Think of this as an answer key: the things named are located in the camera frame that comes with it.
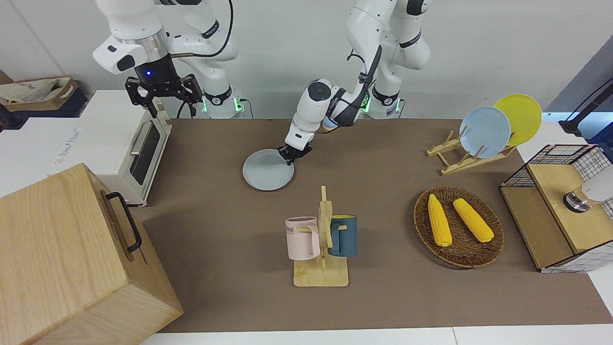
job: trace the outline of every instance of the brown table surface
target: brown table surface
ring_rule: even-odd
[[[498,186],[522,165],[507,159],[442,177],[424,151],[455,120],[358,121],[318,135],[293,180],[259,192],[243,179],[253,152],[283,143],[289,120],[176,120],[149,196],[133,209],[185,314],[164,332],[605,324],[612,317],[586,274],[540,274]],[[460,155],[447,153],[449,161]],[[297,288],[284,219],[317,215],[320,185],[335,213],[358,216],[349,286]],[[424,251],[413,206],[454,185],[497,213],[504,251],[459,270]]]

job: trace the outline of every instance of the woven basket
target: woven basket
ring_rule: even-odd
[[[452,244],[448,247],[439,247],[434,242],[430,218],[428,216],[428,196],[434,194],[443,205],[443,210],[449,222]],[[487,242],[479,242],[460,215],[455,211],[453,202],[463,198],[485,220],[494,232],[494,238]],[[468,190],[457,187],[441,186],[429,189],[417,199],[413,210],[415,229],[425,246],[441,260],[462,268],[475,268],[494,262],[504,247],[504,233],[496,214],[483,200]]]

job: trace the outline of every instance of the black handle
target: black handle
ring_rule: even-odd
[[[134,223],[134,218],[132,218],[132,214],[128,209],[128,204],[126,204],[126,200],[119,192],[112,192],[106,195],[107,200],[111,200],[112,198],[119,198],[121,205],[123,207],[123,211],[126,212],[126,216],[128,217],[128,221],[130,222],[130,226],[132,227],[132,231],[134,231],[134,239],[136,242],[127,248],[129,253],[140,248],[140,245],[143,244],[143,239],[140,237],[139,229],[136,227],[136,223]]]

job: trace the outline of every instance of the white toaster oven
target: white toaster oven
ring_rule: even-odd
[[[128,204],[145,205],[172,125],[159,99],[153,118],[124,90],[99,90],[91,98],[51,163],[51,176],[85,163]]]

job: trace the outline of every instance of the corn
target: corn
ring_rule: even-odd
[[[468,226],[473,236],[481,243],[489,242],[494,238],[494,232],[485,224],[481,216],[470,206],[466,200],[459,198],[454,201],[454,208]]]
[[[432,235],[436,245],[440,247],[451,245],[449,223],[441,203],[434,194],[430,194],[428,197],[428,216],[430,217],[430,227],[432,227]]]

